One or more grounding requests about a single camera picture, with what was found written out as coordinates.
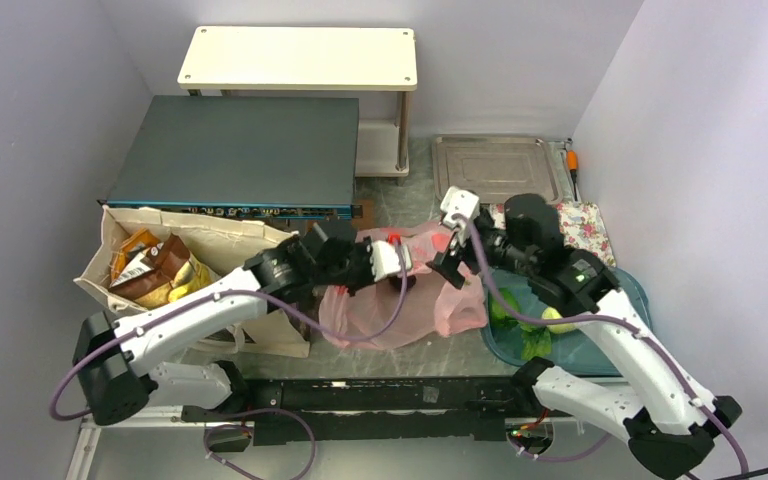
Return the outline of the white radish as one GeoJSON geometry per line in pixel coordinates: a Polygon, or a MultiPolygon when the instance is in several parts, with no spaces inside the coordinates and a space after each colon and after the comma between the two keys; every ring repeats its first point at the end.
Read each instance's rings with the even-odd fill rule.
{"type": "Polygon", "coordinates": [[[552,307],[545,308],[541,314],[541,318],[548,322],[546,328],[554,335],[571,333],[577,329],[575,323],[561,323],[560,320],[563,316],[558,310],[552,307]]]}

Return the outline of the pink plastic grocery bag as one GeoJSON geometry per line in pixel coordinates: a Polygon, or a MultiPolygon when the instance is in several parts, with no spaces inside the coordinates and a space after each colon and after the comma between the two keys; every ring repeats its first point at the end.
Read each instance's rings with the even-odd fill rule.
{"type": "Polygon", "coordinates": [[[427,263],[445,250],[451,232],[434,221],[412,228],[386,227],[362,230],[359,240],[368,237],[386,241],[400,237],[409,249],[415,282],[409,286],[398,316],[401,281],[388,279],[349,295],[343,287],[329,287],[319,304],[318,320],[336,337],[325,338],[340,348],[392,350],[436,333],[442,337],[479,329],[488,324],[485,293],[481,279],[462,265],[462,288],[453,287],[427,263]]]}

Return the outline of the beige canvas tote bag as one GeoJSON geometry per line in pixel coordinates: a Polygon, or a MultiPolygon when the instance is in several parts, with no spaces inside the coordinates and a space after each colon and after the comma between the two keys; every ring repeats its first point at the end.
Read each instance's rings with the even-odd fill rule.
{"type": "MultiPolygon", "coordinates": [[[[261,221],[232,220],[200,214],[164,212],[153,208],[103,208],[100,223],[101,245],[74,283],[102,306],[119,315],[142,313],[138,304],[108,292],[111,267],[118,247],[145,228],[159,239],[175,234],[196,259],[222,277],[260,251],[277,246],[291,234],[261,221]]],[[[310,353],[307,329],[297,327],[280,310],[228,328],[231,341],[199,340],[191,349],[231,355],[270,354],[306,358],[310,353]]]]}

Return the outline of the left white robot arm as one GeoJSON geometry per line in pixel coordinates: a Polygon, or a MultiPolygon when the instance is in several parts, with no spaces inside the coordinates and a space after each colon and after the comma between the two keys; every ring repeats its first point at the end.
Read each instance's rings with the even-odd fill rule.
{"type": "Polygon", "coordinates": [[[289,312],[316,286],[342,286],[354,293],[401,270],[388,243],[337,239],[313,247],[293,236],[210,286],[155,310],[88,317],[68,376],[78,379],[87,413],[101,426],[149,406],[198,407],[232,420],[251,404],[240,371],[229,361],[173,363],[172,354],[229,326],[277,309],[289,312]]]}

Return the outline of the green pepper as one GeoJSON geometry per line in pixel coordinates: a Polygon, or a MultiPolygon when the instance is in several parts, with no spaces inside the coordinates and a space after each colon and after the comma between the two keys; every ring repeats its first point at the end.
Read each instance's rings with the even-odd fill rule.
{"type": "Polygon", "coordinates": [[[512,328],[518,324],[516,318],[508,311],[508,306],[512,311],[521,312],[521,308],[515,295],[506,288],[499,289],[499,301],[493,294],[487,294],[487,307],[489,323],[494,328],[512,328]]]}

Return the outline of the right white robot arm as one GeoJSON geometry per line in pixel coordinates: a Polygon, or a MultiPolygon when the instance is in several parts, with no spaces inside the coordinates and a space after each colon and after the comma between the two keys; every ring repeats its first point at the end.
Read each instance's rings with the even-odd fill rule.
{"type": "Polygon", "coordinates": [[[498,294],[494,271],[524,277],[538,299],[558,312],[558,322],[589,338],[630,387],[622,394],[536,357],[512,377],[517,411],[558,410],[592,424],[623,441],[661,479],[689,476],[717,438],[729,437],[740,405],[711,393],[679,365],[612,269],[595,254],[565,243],[554,206],[536,194],[513,196],[497,227],[476,194],[452,187],[440,211],[440,222],[452,235],[430,264],[435,272],[461,287],[460,267],[467,266],[492,295],[498,294]]]}

